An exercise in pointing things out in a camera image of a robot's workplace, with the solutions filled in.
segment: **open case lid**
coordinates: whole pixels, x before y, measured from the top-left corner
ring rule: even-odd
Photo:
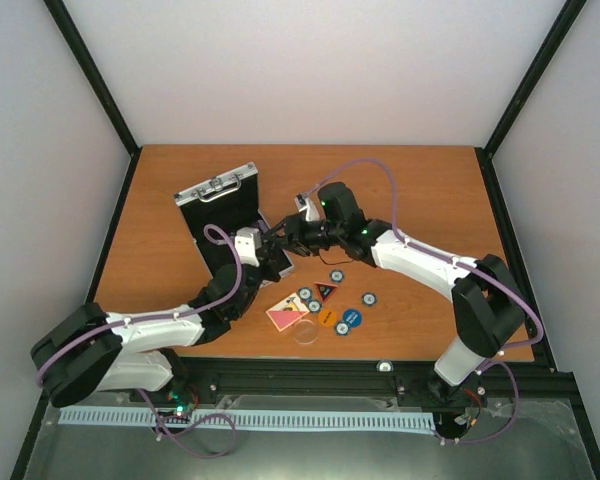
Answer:
[[[207,224],[222,228],[229,236],[262,221],[258,212],[258,169],[247,163],[174,195],[202,257],[212,275],[233,262],[231,251],[204,236]]]

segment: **orange triangle sign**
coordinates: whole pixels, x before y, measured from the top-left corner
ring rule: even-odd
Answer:
[[[320,297],[320,300],[322,300],[322,303],[326,302],[327,299],[331,297],[331,295],[333,295],[338,288],[337,285],[331,285],[330,283],[315,282],[315,285],[316,291],[318,292],[318,296]]]

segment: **blue round token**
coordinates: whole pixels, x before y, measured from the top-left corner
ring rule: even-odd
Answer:
[[[356,328],[362,323],[362,314],[355,308],[350,308],[342,314],[342,321],[351,328]]]

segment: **black aluminum frame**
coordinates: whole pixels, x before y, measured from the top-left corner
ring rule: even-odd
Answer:
[[[87,294],[86,300],[92,301],[104,270],[142,147],[139,147],[134,140],[64,2],[62,0],[44,0],[44,3],[130,155],[129,167]],[[566,0],[489,141],[484,148],[476,147],[475,149],[507,262],[522,295],[536,312],[538,311],[537,303],[502,196],[493,158],[585,3],[586,0]],[[529,335],[535,334],[533,323],[528,322],[526,327]],[[510,364],[516,376],[521,397],[566,398],[571,402],[593,471],[600,479],[600,451],[573,374],[556,371],[553,354],[546,337],[542,342],[533,346],[533,354],[533,362]],[[403,380],[412,378],[414,375],[426,375],[431,371],[433,365],[433,362],[395,362],[394,371],[388,375],[377,372],[376,363],[367,361],[193,358],[185,358],[183,361],[185,364],[195,367],[194,371],[199,376],[198,384],[202,386],[201,400],[208,402],[214,401],[217,395],[224,394],[396,396],[397,387]],[[511,393],[508,376],[497,368],[493,368],[483,376],[483,385],[493,397],[506,397]],[[11,475],[12,480],[24,478],[47,404],[48,399],[42,394]]]

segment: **orange token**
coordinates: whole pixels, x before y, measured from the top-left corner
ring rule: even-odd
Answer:
[[[325,327],[333,327],[338,321],[338,315],[336,312],[329,309],[322,309],[322,311],[318,314],[318,321],[320,325],[324,325]]]

